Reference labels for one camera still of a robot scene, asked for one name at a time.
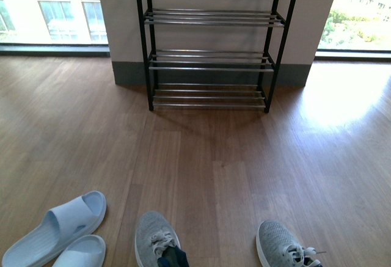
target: white slipper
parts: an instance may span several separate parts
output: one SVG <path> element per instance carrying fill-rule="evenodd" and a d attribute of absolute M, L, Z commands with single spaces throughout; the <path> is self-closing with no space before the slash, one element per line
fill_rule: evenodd
<path fill-rule="evenodd" d="M 102 267 L 106 245 L 97 235 L 86 235 L 71 243 L 53 267 Z"/>
<path fill-rule="evenodd" d="M 101 224 L 106 198 L 93 191 L 50 209 L 41 224 L 5 252 L 2 267 L 41 267 Z"/>

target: gray baseboard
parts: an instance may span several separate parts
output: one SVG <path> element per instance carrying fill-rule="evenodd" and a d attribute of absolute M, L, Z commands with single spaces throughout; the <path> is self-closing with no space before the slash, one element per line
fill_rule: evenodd
<path fill-rule="evenodd" d="M 115 83 L 118 85 L 145 84 L 144 66 L 142 62 L 112 62 Z M 277 85 L 305 86 L 311 69 L 307 64 L 282 64 Z M 161 72 L 160 82 L 186 82 L 202 84 L 256 84 L 256 73 L 230 73 L 226 71 L 191 73 L 188 71 Z M 271 75 L 265 75 L 264 84 L 269 85 Z"/>

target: black metal frame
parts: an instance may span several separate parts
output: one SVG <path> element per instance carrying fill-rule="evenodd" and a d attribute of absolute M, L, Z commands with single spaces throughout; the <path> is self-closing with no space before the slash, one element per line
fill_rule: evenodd
<path fill-rule="evenodd" d="M 149 110 L 153 111 L 153 100 L 164 99 L 189 99 L 192 100 L 242 100 L 245 97 L 237 96 L 238 91 L 232 90 L 235 85 L 213 85 L 214 88 L 224 86 L 223 90 L 216 89 L 166 89 L 161 90 L 159 86 L 171 85 L 160 84 L 158 78 L 158 70 L 192 70 L 192 71 L 238 71 L 258 73 L 258 82 L 254 91 L 239 90 L 244 94 L 249 93 L 246 99 L 257 100 L 264 102 L 260 104 L 165 104 L 157 103 L 156 106 L 195 106 L 195 107 L 220 107 L 220 108 L 264 108 L 266 113 L 269 112 L 274 89 L 277 82 L 277 76 L 280 70 L 283 51 L 287 42 L 288 31 L 290 28 L 291 19 L 296 0 L 290 0 L 286 19 L 277 11 L 279 0 L 273 0 L 271 11 L 233 11 L 233 10 L 199 10 L 199 9 L 154 9 L 152 0 L 147 0 L 147 11 L 144 12 L 142 0 L 137 0 L 137 11 L 139 17 L 142 54 L 144 61 L 145 82 L 147 86 Z M 156 24 L 176 24 L 176 25 L 196 25 L 196 26 L 258 26 L 268 28 L 265 40 L 265 47 L 262 52 L 247 53 L 241 51 L 209 51 L 209 50 L 157 50 L 155 39 Z M 151 52 L 148 54 L 147 38 L 145 33 L 145 25 L 150 28 L 150 44 Z M 277 60 L 274 61 L 269 54 L 269 47 L 272 38 L 272 31 L 275 27 L 282 27 L 283 34 L 281 38 L 280 48 L 277 55 Z M 224 61 L 227 58 L 234 58 L 235 62 Z M 178 58 L 192 59 L 192 61 L 179 61 Z M 151 85 L 150 72 L 153 73 L 153 88 Z M 268 96 L 262 88 L 263 76 L 265 72 L 272 72 L 272 82 Z M 179 93 L 179 96 L 155 96 L 156 92 L 169 91 Z M 205 92 L 206 96 L 181 96 L 182 92 L 194 93 Z M 219 96 L 221 93 L 232 93 L 234 96 Z"/>

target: gray sneaker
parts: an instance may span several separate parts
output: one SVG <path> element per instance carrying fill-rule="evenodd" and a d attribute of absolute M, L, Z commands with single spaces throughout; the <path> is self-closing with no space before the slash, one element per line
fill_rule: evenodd
<path fill-rule="evenodd" d="M 321 267 L 314 248 L 304 249 L 281 223 L 266 220 L 257 232 L 257 251 L 263 267 Z"/>
<path fill-rule="evenodd" d="M 134 239 L 139 267 L 158 267 L 163 252 L 176 246 L 181 247 L 177 234 L 160 213 L 149 211 L 141 216 Z"/>

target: shoelace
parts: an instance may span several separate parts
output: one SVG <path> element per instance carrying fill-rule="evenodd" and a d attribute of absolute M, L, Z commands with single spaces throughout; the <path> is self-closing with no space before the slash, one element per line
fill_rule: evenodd
<path fill-rule="evenodd" d="M 292 244 L 290 246 L 284 247 L 282 252 L 283 256 L 287 258 L 294 267 L 315 267 L 320 265 L 319 260 L 312 260 L 312 256 L 316 254 L 316 251 L 313 247 L 304 249 L 300 245 Z"/>
<path fill-rule="evenodd" d="M 156 258 L 159 259 L 168 247 L 175 247 L 175 240 L 172 238 L 170 232 L 160 230 L 151 237 L 150 246 L 152 246 Z"/>

